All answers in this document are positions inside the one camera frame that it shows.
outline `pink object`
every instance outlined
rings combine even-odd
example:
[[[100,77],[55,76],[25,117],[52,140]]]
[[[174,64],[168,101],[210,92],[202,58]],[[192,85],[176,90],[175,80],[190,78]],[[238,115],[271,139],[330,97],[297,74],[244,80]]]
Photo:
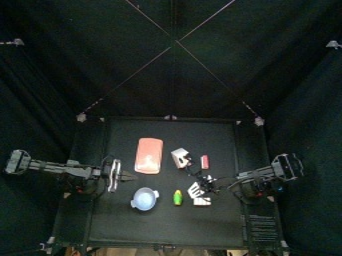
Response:
[[[144,174],[156,174],[160,171],[163,141],[154,138],[139,140],[135,171]]]
[[[202,166],[203,170],[208,169],[208,156],[207,155],[203,155],[200,157],[200,166]]]

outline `green object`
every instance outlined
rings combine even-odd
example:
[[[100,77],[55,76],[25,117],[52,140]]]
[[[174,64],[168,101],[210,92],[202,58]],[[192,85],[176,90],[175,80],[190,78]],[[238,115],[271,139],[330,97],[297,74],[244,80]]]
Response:
[[[176,192],[174,194],[174,204],[182,205],[182,202],[183,202],[182,192],[180,192],[180,190],[176,190]]]

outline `black table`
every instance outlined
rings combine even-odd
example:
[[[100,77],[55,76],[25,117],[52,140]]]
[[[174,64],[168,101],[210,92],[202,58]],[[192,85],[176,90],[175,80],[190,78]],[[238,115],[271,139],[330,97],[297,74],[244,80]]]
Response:
[[[164,142],[160,173],[146,175],[134,171],[138,141],[158,138]],[[122,160],[122,169],[138,176],[136,181],[119,183],[115,194],[96,200],[71,196],[61,201],[53,236],[59,246],[94,247],[191,247],[207,249],[246,246],[246,223],[240,201],[231,192],[212,195],[210,207],[195,207],[187,189],[196,181],[178,170],[171,151],[184,148],[200,167],[199,157],[210,158],[214,178],[234,178],[238,172],[270,164],[263,129],[251,121],[224,120],[142,120],[112,118],[80,124],[71,159],[100,165],[106,155]],[[132,209],[130,201],[140,187],[159,191],[160,198],[151,211]],[[183,204],[174,206],[172,195],[182,190]]]

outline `white box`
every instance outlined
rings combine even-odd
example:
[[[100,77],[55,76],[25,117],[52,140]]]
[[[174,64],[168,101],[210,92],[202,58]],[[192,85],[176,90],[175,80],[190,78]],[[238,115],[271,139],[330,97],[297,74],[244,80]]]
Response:
[[[184,158],[187,154],[188,152],[183,148],[179,148],[171,152],[178,169],[187,166],[188,160]]]

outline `black backdrop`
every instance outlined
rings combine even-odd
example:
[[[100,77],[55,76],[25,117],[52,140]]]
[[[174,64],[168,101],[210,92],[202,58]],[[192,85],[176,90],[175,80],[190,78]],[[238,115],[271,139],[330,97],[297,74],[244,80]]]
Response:
[[[254,118],[246,101],[271,156],[298,152],[306,165],[281,200],[287,241],[339,255],[342,51],[325,45],[341,4],[1,1],[0,41],[25,43],[0,45],[1,167],[16,148],[65,161],[75,116],[103,97],[88,115]],[[0,253],[25,251],[51,233],[57,188],[39,174],[0,182]]]

